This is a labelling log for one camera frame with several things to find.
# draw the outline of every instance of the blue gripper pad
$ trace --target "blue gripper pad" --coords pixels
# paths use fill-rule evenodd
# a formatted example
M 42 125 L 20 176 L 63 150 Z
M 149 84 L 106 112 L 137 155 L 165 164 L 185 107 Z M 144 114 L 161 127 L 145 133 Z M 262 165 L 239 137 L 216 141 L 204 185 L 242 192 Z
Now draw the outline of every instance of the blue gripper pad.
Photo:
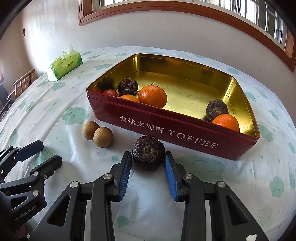
M 17 152 L 16 159 L 18 161 L 24 161 L 24 160 L 28 159 L 29 157 L 37 154 L 38 152 L 41 152 L 42 150 L 43 150 L 43 142 L 40 140 L 35 141 L 35 142 L 19 149 Z
M 120 189 L 119 189 L 119 199 L 122 200 L 123 197 L 126 195 L 126 188 L 128 186 L 128 178 L 129 178 L 129 174 L 131 172 L 131 158 L 128 158 L 124 169 L 123 169 L 123 173 L 120 179 Z
M 172 196 L 174 201 L 177 201 L 177 198 L 178 198 L 177 181 L 174 176 L 172 166 L 170 164 L 169 156 L 167 154 L 165 154 L 165 173 L 166 173 L 167 180 L 168 180 L 170 195 Z

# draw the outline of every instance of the window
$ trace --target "window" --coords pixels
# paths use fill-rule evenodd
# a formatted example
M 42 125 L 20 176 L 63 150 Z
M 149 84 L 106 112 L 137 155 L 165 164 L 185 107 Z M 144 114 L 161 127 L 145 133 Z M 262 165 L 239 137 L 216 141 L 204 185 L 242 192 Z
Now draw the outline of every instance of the window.
M 201 1 L 209 4 L 192 4 L 201 3 Z M 98 19 L 129 12 L 171 11 L 195 14 L 220 21 L 248 34 L 270 49 L 294 72 L 296 67 L 296 39 L 278 13 L 265 1 L 78 0 L 78 20 L 79 25 L 82 26 Z M 234 14 L 224 11 L 221 7 L 232 11 Z
M 128 0 L 92 0 L 93 11 L 98 11 L 102 6 Z M 287 27 L 277 12 L 264 0 L 187 0 L 189 2 L 203 1 L 221 6 L 235 12 L 258 25 L 279 42 L 284 50 L 286 43 Z

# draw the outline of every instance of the cherry tomato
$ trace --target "cherry tomato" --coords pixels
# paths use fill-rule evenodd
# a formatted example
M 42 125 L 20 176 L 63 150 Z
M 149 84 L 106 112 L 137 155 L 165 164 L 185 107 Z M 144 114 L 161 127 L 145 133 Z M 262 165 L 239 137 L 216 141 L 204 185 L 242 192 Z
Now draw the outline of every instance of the cherry tomato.
M 114 97 L 118 97 L 118 94 L 115 90 L 105 90 L 103 93 L 103 95 L 111 95 L 111 96 L 114 96 Z

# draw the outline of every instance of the white wall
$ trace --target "white wall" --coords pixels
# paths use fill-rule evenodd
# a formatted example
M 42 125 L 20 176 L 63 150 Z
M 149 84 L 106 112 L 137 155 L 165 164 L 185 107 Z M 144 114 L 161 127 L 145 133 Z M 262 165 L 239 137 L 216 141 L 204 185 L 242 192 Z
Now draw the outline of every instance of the white wall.
M 0 68 L 8 93 L 13 89 L 13 83 L 33 68 L 23 43 L 21 20 L 18 15 L 0 41 Z
M 148 46 L 183 50 L 237 68 L 270 88 L 296 123 L 296 73 L 249 35 L 221 22 L 177 12 L 121 14 L 79 26 L 75 0 L 33 0 L 21 13 L 27 53 L 38 74 L 73 44 L 95 47 Z

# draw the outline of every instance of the white tablecloth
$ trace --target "white tablecloth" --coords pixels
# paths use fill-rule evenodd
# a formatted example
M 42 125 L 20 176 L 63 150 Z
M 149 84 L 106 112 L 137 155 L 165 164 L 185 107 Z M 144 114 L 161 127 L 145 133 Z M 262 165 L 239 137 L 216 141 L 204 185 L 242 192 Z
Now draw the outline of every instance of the white tablecloth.
M 42 75 L 21 94 L 0 122 L 1 149 L 8 145 L 23 147 L 38 139 L 45 146 L 35 157 L 19 162 L 6 181 L 27 177 L 32 168 L 54 154 L 63 158 L 62 167 L 45 181 L 48 205 L 29 221 L 30 225 L 36 226 L 70 182 L 91 182 L 109 172 L 113 164 L 121 161 L 124 151 L 131 151 L 135 140 L 141 136 L 98 121 L 86 97 L 86 87 L 90 83 L 136 53 L 191 60 L 237 79 L 250 101 L 261 133 L 257 144 L 239 161 L 163 143 L 166 151 L 171 151 L 176 162 L 183 164 L 187 172 L 198 170 L 194 174 L 202 181 L 224 180 L 270 241 L 277 240 L 296 210 L 296 132 L 287 110 L 272 91 L 239 70 L 203 56 L 149 47 L 110 47 L 82 52 L 83 65 L 58 82 L 50 82 L 46 74 Z M 110 128 L 113 143 L 107 148 L 98 148 L 84 139 L 81 131 L 87 121 Z M 126 196 L 120 204 L 112 204 L 116 240 L 180 240 L 183 214 L 184 203 L 177 204 L 170 196 L 163 165 L 154 172 L 133 165 Z

